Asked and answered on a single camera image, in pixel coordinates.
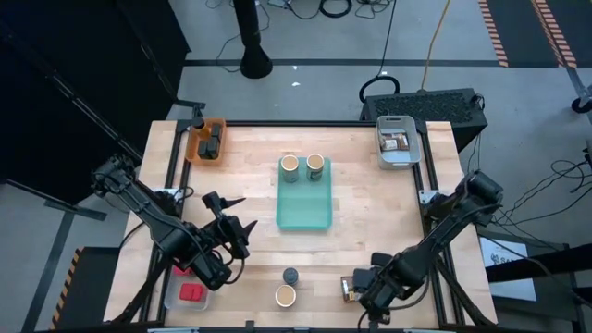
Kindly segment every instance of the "teal tray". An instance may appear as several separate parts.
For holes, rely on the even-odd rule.
[[[277,215],[279,228],[286,230],[325,230],[333,223],[331,160],[325,157],[323,177],[306,177],[306,157],[298,157],[298,180],[288,183],[277,163]]]

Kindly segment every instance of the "red object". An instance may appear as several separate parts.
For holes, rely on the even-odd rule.
[[[204,296],[204,286],[199,283],[183,283],[179,298],[183,301],[199,302]]]
[[[176,276],[188,277],[189,275],[191,275],[191,268],[187,268],[184,271],[182,271],[177,266],[174,266],[173,273],[175,273]]]

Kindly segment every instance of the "gray floor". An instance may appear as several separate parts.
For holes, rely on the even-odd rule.
[[[390,38],[388,58],[425,59],[443,1],[399,0]],[[294,0],[301,15],[315,11],[316,0]],[[171,0],[193,52],[189,59],[213,59],[223,42],[238,32],[228,4],[210,10],[203,0]],[[343,19],[319,16],[297,20],[288,11],[265,8],[271,16],[263,44],[272,58],[380,58],[389,13],[375,20],[349,15]],[[230,43],[223,59],[240,58],[240,41]],[[495,60],[476,0],[452,2],[438,37],[434,59]],[[207,102],[207,116],[233,119],[356,119],[361,109],[359,87],[376,75],[377,67],[276,66],[263,80],[247,80],[221,68],[185,68],[179,98]],[[419,89],[423,68],[387,67],[401,82],[402,92]],[[579,69],[586,84],[592,69]],[[586,116],[568,109],[575,93],[561,68],[431,68],[428,90],[473,87],[486,97],[489,126],[483,132],[480,166],[505,189],[506,206],[551,174],[557,159],[583,160],[581,150],[592,127]],[[390,93],[392,87],[377,85],[368,93]],[[189,110],[173,107],[168,118],[185,118]],[[472,146],[461,153],[467,166]],[[561,179],[515,213],[516,219],[539,216],[570,204],[582,191],[570,194],[575,179]],[[586,196],[571,210],[524,224],[524,229],[547,241],[578,245],[589,242],[591,227]],[[104,222],[77,216],[45,300],[37,328],[48,328],[71,255],[79,246],[117,246],[127,215],[98,198],[82,206],[108,213]],[[43,200],[11,186],[0,186],[0,330],[19,331],[43,272],[62,213],[43,207]],[[581,286],[592,285],[592,276],[580,274]],[[569,331],[566,323],[523,314],[499,314],[504,326],[541,331]]]

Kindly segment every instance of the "gray bin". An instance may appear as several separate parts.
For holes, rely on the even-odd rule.
[[[379,133],[407,133],[409,151],[382,152],[380,150]],[[417,140],[415,120],[409,116],[380,116],[376,121],[376,156],[378,166],[384,170],[409,169],[418,163],[422,154]]]

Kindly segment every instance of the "orange container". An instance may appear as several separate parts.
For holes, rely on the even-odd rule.
[[[218,152],[217,159],[206,160],[200,158],[197,154],[197,147],[200,146],[202,139],[197,135],[197,129],[191,127],[189,130],[189,139],[187,140],[187,149],[185,150],[185,159],[192,162],[196,166],[211,166],[217,167],[222,163],[222,156],[224,155],[224,147],[226,146],[227,128],[226,120],[224,118],[204,118],[203,122],[205,127],[208,128],[208,132],[212,133],[212,127],[217,124],[222,127],[222,138],[220,142],[220,150]]]

